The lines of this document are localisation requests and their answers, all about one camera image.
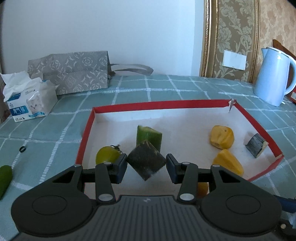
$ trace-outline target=gold trim molding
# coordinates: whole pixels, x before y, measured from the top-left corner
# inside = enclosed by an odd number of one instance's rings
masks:
[[[259,53],[259,37],[260,37],[260,3],[259,0],[254,0],[255,4],[255,20],[254,20],[254,44],[251,58],[250,73],[248,82],[253,83],[257,58]],[[218,0],[205,0],[204,11],[204,35],[202,45],[202,59],[200,65],[200,76],[213,77],[215,57],[218,40]]]

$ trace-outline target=light blue kettle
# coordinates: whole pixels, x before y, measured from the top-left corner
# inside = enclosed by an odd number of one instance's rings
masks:
[[[284,52],[267,47],[262,49],[263,63],[255,84],[254,93],[262,100],[279,106],[284,95],[296,86],[296,61]],[[291,85],[286,89],[290,64],[294,69]]]

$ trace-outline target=cat face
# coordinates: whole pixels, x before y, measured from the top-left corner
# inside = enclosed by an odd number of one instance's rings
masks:
[[[34,98],[34,99],[27,100],[26,102],[27,102],[29,110],[32,112],[32,114],[40,112],[43,109],[38,96],[36,96],[36,98]]]

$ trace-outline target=tablecloth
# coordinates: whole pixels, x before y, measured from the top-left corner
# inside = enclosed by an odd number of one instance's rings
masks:
[[[296,105],[288,99],[272,106],[253,93],[252,85],[226,79],[170,75],[115,76],[108,89],[59,96],[43,118],[0,126],[0,166],[13,167],[13,180],[0,201],[0,241],[17,229],[10,215],[22,193],[74,164],[92,107],[185,99],[230,99],[241,104],[272,136],[285,155],[280,165],[253,181],[272,194],[296,196]],[[26,151],[19,152],[21,146]]]

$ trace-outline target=kettle handle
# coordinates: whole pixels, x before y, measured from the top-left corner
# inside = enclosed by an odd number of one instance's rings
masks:
[[[294,70],[294,76],[293,76],[293,80],[290,84],[290,86],[286,89],[284,95],[290,93],[296,86],[296,60],[293,59],[290,55],[287,55],[290,59],[290,63],[293,66],[293,70]]]

